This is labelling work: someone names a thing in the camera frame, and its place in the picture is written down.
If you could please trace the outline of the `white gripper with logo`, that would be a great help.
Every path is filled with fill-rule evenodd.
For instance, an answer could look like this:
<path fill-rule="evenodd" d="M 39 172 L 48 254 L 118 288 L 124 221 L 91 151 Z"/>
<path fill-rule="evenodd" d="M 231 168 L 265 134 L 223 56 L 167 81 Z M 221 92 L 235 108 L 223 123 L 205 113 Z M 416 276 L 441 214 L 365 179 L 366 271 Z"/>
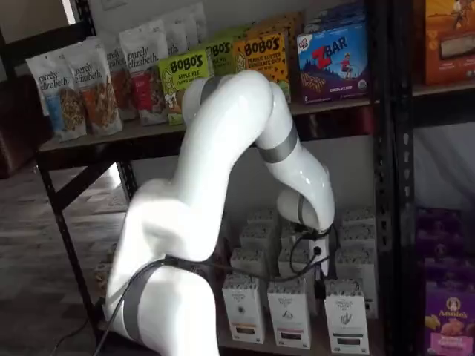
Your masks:
<path fill-rule="evenodd" d="M 321 273 L 326 277 L 330 267 L 330 244 L 329 237 L 318 237 L 309 242 L 309 256 L 312 266 L 319 266 Z M 324 280 L 316 280 L 314 283 L 315 298 L 324 300 L 326 289 Z"/>

